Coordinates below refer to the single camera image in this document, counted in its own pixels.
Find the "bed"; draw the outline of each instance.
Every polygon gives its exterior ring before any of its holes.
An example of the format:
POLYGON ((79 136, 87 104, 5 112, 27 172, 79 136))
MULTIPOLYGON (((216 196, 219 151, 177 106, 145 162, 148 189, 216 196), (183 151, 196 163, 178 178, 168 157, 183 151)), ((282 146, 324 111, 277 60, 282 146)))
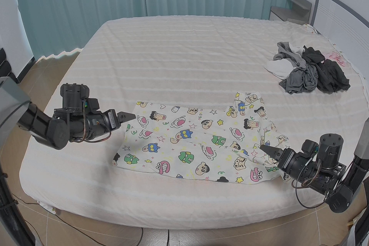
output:
MULTIPOLYGON (((224 107, 239 90, 259 91, 269 119, 288 135, 292 148, 300 150, 305 139, 319 141, 326 132, 339 133, 345 141, 341 162, 348 165, 369 116, 363 77, 347 63, 347 92, 285 93, 279 79, 263 68, 279 41, 323 53, 336 50, 310 27, 290 22, 206 16, 117 19, 100 27, 60 85, 86 84, 102 111, 117 112, 131 112, 136 101, 224 107)), ((49 115, 62 104, 59 87, 46 107, 49 115)), ((226 228, 303 209, 280 177, 238 185, 116 168, 111 161, 124 133, 123 126, 108 141, 69 143, 62 150, 31 138, 20 169, 23 190, 75 214, 159 229, 226 228)), ((311 189, 299 196, 306 205, 322 200, 311 189)))

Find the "white bed sheet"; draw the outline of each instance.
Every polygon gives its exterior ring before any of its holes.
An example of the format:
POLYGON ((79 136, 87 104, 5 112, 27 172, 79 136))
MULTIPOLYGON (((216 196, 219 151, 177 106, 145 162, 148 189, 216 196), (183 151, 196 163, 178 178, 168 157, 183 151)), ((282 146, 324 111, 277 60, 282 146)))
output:
MULTIPOLYGON (((83 83, 100 109, 131 112, 136 101, 218 108, 238 90, 259 91, 268 117, 299 150, 323 133, 344 138, 349 164, 365 119, 367 101, 358 74, 347 64, 348 92, 289 95, 263 65, 277 42, 334 50, 324 36, 290 22, 227 17, 144 17, 106 22, 91 38, 62 83, 83 83)), ((60 107, 59 87, 45 112, 60 107)), ((116 224, 162 229, 240 226, 302 210, 281 178, 255 185, 174 179, 111 165, 125 126, 98 144, 69 143, 53 150, 30 139, 20 170, 25 193, 82 216, 116 224)), ((307 205, 322 196, 300 190, 307 205)))

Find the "green cartoon monster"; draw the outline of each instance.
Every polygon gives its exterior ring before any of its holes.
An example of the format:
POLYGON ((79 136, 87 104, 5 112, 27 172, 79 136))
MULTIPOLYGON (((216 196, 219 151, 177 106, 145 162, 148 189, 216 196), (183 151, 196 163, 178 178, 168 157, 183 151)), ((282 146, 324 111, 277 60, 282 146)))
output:
POLYGON ((221 136, 213 135, 213 139, 211 140, 215 145, 222 146, 225 144, 225 138, 222 138, 221 136))
POLYGON ((267 171, 267 172, 274 172, 274 171, 279 170, 279 168, 278 168, 278 167, 265 167, 265 168, 266 168, 266 171, 267 171))
POLYGON ((193 161, 194 156, 189 151, 182 151, 180 155, 178 156, 179 160, 181 160, 183 163, 191 164, 193 161))
POLYGON ((139 160, 135 155, 127 154, 124 156, 124 162, 127 164, 137 164, 139 160))

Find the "gray clothing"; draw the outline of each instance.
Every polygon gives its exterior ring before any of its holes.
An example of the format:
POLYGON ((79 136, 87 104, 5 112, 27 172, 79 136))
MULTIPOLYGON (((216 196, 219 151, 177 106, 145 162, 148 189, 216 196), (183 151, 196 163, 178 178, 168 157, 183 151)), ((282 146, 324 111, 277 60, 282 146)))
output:
POLYGON ((279 82, 289 94, 313 91, 318 83, 318 72, 315 66, 306 64, 306 68, 295 68, 287 79, 279 82))
POLYGON ((278 42, 277 46, 278 53, 274 55, 273 60, 288 59, 294 67, 306 68, 306 60, 298 53, 293 53, 291 51, 289 42, 278 42))

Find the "cartoon print shirt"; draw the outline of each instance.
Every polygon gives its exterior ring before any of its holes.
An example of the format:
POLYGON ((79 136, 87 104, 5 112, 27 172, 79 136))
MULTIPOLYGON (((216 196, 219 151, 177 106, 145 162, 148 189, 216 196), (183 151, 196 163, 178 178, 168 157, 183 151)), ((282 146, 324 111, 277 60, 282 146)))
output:
POLYGON ((197 180, 256 184, 283 173, 261 144, 288 138, 267 118, 259 93, 237 93, 225 110, 137 102, 112 164, 197 180))

